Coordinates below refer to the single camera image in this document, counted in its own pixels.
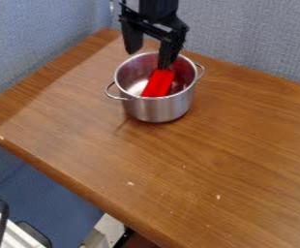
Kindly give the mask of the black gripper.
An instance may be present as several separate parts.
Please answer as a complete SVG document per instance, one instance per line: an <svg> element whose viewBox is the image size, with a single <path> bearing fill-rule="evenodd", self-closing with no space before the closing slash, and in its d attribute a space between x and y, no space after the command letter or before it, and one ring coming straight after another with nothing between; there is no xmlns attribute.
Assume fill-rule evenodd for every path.
<svg viewBox="0 0 300 248"><path fill-rule="evenodd" d="M177 17L178 0L121 0L122 40L129 54L143 45L143 36L159 40L157 69L165 70L175 61L189 26Z"/></svg>

